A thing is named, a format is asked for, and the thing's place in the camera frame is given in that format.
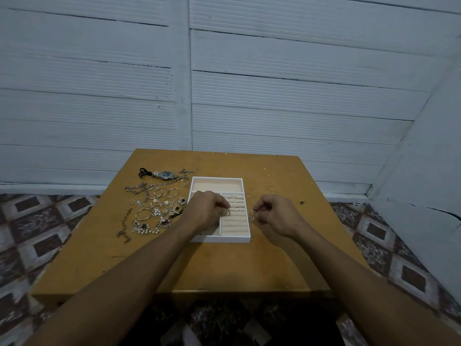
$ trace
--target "jewelry box compartment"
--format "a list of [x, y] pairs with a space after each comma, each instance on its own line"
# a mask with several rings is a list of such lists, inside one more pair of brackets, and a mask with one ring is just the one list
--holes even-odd
[[196, 191], [221, 194], [230, 203], [227, 216], [219, 223], [196, 235], [193, 243], [249, 243], [251, 239], [243, 179], [193, 177], [189, 200]]

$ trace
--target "wooden table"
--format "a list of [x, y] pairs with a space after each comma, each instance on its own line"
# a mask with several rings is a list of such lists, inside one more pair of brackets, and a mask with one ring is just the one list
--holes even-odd
[[[150, 171], [182, 168], [190, 176], [243, 178], [250, 192], [250, 209], [262, 194], [275, 190], [289, 197], [304, 218], [325, 238], [366, 266], [360, 251], [344, 230], [329, 203], [298, 157], [231, 154], [176, 150], [136, 149], [115, 176], [98, 203], [85, 216], [59, 255], [38, 281], [32, 295], [49, 307], [56, 307], [72, 294], [121, 262], [156, 235], [131, 233], [138, 199], [125, 186], [138, 185], [139, 168]], [[161, 180], [144, 176], [147, 184]], [[179, 196], [188, 197], [189, 186]], [[127, 210], [128, 234], [124, 244], [116, 233], [122, 229]], [[164, 279], [159, 294], [171, 296], [200, 293], [277, 294], [283, 297], [331, 297], [331, 291], [308, 255], [293, 241], [275, 234], [268, 226], [250, 225], [249, 244], [190, 243]]]

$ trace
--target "hand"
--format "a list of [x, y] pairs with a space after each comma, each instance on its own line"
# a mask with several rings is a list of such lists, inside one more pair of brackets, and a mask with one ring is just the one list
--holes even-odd
[[260, 223], [268, 223], [284, 237], [294, 238], [300, 228], [310, 227], [291, 200], [279, 195], [263, 195], [253, 206], [253, 211], [256, 211], [255, 217]]
[[219, 194], [197, 191], [189, 200], [181, 218], [192, 225], [194, 233], [200, 233], [218, 223], [221, 216], [227, 215], [230, 207]]

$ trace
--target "patterned floor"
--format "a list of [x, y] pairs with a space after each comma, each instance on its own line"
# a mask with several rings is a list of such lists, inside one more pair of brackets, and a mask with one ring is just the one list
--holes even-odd
[[[0, 195], [0, 346], [21, 345], [50, 313], [31, 285], [96, 203], [92, 196]], [[461, 333], [461, 307], [368, 205], [332, 203], [374, 272]], [[153, 303], [138, 322], [161, 345], [267, 343], [299, 301], [199, 300]], [[352, 321], [338, 321], [347, 345], [366, 345]]]

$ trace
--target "baseboard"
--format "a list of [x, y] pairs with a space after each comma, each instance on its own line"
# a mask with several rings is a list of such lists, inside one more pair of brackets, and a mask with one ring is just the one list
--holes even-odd
[[323, 193], [331, 203], [369, 203], [368, 197], [363, 194]]
[[[104, 185], [41, 185], [41, 184], [2, 184], [0, 194], [48, 194], [48, 195], [101, 195]], [[331, 203], [368, 203], [368, 197], [362, 194], [323, 193]]]
[[103, 185], [37, 185], [2, 184], [0, 194], [48, 194], [48, 195], [100, 195], [107, 186]]

